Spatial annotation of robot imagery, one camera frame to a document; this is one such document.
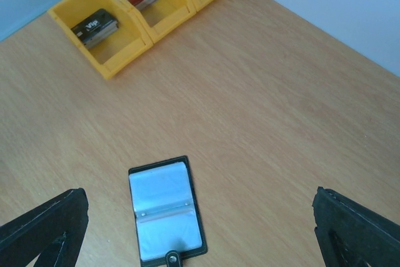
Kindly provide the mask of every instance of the wooden table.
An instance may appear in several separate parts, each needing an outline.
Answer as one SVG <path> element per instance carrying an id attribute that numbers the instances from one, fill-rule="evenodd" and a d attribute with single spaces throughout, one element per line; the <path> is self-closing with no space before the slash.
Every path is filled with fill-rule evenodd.
<path id="1" fill-rule="evenodd" d="M 318 186 L 400 223 L 400 78 L 272 0 L 217 0 L 110 81 L 47 15 L 0 61 L 0 223 L 83 187 L 78 266 L 139 266 L 127 171 L 182 154 L 188 267 L 322 266 Z"/>

